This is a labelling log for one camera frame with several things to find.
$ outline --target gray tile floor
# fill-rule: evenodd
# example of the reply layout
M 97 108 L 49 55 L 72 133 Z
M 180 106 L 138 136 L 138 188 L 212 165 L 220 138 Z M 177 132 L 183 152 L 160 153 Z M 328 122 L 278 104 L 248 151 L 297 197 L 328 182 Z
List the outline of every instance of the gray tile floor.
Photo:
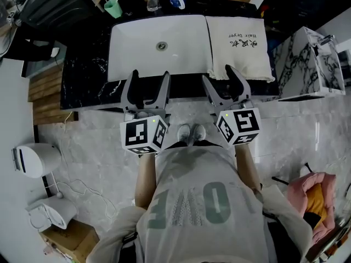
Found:
M 290 181 L 300 176 L 308 162 L 313 171 L 337 175 L 336 214 L 347 213 L 345 191 L 351 182 L 351 96 L 315 99 L 302 102 L 256 102 L 262 117 L 262 132 L 250 144 L 262 183 L 274 184 L 272 176 Z M 212 123 L 212 106 L 204 101 L 173 102 L 167 106 L 171 126 L 164 147 L 176 141 L 183 123 L 204 124 L 208 140 L 226 147 Z M 116 210 L 131 205 L 138 173 L 138 158 L 121 147 L 119 123 L 123 115 L 104 111 L 80 112 L 78 122 L 39 127 L 40 142 L 62 149 L 66 163 L 55 170 L 57 181 L 84 193 L 82 180 L 112 201 Z M 106 205 L 89 191 L 74 193 L 58 185 L 64 196 L 78 209 L 76 218 L 93 225 L 98 233 L 108 230 Z M 116 212 L 106 200 L 107 215 Z

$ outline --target black marble countertop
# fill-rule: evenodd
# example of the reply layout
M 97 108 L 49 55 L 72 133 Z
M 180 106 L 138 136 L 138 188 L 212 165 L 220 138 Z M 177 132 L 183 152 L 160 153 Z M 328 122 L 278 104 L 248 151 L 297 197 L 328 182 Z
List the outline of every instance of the black marble countertop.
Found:
M 186 8 L 173 8 L 169 2 L 160 0 L 162 9 L 156 15 L 202 14 L 209 16 L 244 16 L 257 18 L 256 6 L 249 3 L 228 0 L 187 0 Z M 120 102 L 124 81 L 107 82 L 107 60 L 110 32 L 114 24 L 128 20 L 154 16 L 146 11 L 146 5 L 139 12 L 128 9 L 127 1 L 120 1 L 123 16 L 113 19 L 108 13 L 85 21 L 83 30 L 75 36 L 75 42 L 68 46 L 63 69 L 61 109 L 78 109 Z M 196 98 L 206 96 L 202 87 L 201 74 L 171 76 L 172 98 Z M 159 76 L 142 78 L 145 99 L 153 98 Z M 252 95 L 278 95 L 276 81 L 248 81 Z M 218 90 L 226 90 L 227 81 L 214 80 Z

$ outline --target shirt sleeve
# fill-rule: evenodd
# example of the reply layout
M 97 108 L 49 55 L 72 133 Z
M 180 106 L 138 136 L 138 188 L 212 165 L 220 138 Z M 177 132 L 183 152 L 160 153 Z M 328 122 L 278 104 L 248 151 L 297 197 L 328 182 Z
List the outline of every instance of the shirt sleeve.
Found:
M 303 220 L 276 185 L 262 189 L 262 196 L 263 209 L 279 219 L 304 258 L 312 244 L 311 226 Z
M 125 236 L 135 232 L 137 223 L 141 216 L 146 212 L 140 207 L 122 208 L 111 228 L 94 247 L 87 257 L 87 263 L 112 263 L 115 252 L 122 247 L 122 240 Z

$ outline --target white bin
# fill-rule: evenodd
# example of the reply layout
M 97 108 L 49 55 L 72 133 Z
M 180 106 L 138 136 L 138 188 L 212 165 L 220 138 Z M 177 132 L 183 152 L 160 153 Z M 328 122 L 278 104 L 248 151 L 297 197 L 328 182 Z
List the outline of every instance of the white bin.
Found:
M 61 164 L 61 153 L 48 143 L 29 143 L 16 148 L 20 170 L 31 178 L 51 173 Z

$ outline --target shoe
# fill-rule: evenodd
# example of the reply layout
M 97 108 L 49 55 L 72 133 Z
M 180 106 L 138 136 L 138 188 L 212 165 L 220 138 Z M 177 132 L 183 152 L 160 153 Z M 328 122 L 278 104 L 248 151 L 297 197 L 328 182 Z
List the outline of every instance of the shoe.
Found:
M 188 143 L 190 136 L 190 127 L 186 124 L 181 125 L 177 132 L 177 140 Z
M 206 138 L 206 129 L 203 125 L 197 125 L 194 129 L 194 141 L 201 141 Z
M 51 57 L 54 58 L 59 54 L 60 48 L 53 48 L 51 51 Z

